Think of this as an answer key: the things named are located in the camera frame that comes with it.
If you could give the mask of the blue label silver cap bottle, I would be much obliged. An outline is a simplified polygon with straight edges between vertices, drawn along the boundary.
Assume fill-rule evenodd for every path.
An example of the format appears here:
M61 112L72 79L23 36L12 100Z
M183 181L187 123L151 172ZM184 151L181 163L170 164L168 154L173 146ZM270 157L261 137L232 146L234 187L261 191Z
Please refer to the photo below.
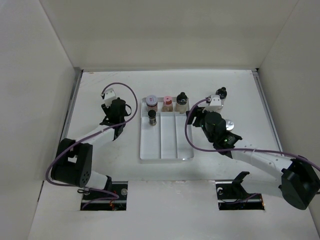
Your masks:
M230 120L230 119L226 119L225 122L226 122L226 130L227 131L232 131L234 129L234 127L235 127L234 122L232 120Z

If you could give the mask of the grinder jar white contents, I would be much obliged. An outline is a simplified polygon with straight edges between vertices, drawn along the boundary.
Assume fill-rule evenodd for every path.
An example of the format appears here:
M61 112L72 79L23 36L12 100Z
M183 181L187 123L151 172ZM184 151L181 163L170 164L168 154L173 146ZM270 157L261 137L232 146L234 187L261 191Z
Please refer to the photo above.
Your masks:
M187 110L188 97L185 92L181 92L176 97L175 110L180 114L184 114Z

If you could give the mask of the pink cap spice jar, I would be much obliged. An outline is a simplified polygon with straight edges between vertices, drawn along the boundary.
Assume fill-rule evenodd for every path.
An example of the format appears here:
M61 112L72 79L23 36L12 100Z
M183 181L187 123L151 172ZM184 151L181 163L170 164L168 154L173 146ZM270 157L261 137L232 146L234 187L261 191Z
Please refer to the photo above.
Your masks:
M171 96L163 97L162 112L173 112L173 100Z

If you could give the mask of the dark spice bottle black cap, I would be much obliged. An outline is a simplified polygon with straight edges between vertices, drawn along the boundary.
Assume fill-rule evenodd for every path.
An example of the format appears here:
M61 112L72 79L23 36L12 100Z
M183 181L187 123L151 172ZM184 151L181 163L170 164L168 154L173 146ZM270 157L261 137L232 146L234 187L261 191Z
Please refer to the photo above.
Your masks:
M155 126L157 124L156 116L157 112L155 110L152 109L148 111L148 120L151 126Z

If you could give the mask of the orange label silver cap jar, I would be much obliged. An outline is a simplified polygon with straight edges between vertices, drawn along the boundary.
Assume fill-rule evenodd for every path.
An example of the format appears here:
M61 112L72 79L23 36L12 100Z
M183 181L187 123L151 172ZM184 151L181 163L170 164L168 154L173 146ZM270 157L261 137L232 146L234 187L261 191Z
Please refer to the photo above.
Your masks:
M158 111L158 98L155 95L148 95L145 99L145 102L147 111Z

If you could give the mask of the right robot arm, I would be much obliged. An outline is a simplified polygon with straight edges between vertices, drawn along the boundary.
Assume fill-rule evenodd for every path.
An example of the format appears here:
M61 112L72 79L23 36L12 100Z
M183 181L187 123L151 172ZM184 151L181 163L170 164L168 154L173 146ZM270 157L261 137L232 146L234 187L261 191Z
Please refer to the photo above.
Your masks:
M226 189L222 189L222 200L233 196L238 205L252 196L268 194L284 199L296 209L305 210L320 191L320 178L316 173L319 166L300 155L254 147L227 130L226 120L218 112L193 106L186 112L184 125L201 128L212 144L209 153L244 162L273 177L272 181L248 181L246 176L250 172L241 171Z

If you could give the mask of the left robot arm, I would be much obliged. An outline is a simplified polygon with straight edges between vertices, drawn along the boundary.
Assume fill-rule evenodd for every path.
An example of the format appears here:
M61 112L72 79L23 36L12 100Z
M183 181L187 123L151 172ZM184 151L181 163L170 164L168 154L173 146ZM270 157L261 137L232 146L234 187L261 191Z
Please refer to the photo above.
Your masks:
M112 195L112 178L92 170L95 150L115 141L126 126L126 101L119 97L112 100L109 106L103 104L105 117L98 127L79 140L65 138L58 146L56 159L50 169L50 177L56 182L68 186L95 189L100 199Z

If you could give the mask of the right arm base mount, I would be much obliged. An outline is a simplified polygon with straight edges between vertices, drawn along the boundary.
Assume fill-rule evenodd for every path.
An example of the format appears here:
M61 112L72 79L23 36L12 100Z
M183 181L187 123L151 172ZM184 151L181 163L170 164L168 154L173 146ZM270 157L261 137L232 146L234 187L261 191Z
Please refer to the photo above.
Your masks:
M220 211L264 211L264 201L260 193L248 193L242 186L248 171L242 171L234 179L215 182L217 204Z

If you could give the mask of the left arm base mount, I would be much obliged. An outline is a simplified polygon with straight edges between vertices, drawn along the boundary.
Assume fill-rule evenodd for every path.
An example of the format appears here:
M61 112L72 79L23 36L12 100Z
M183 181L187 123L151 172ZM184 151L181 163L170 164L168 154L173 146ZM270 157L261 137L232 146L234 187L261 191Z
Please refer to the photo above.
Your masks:
M78 189L77 192L82 195L81 211L125 211L127 209L128 182L112 182L109 192L112 194L93 191L88 188Z

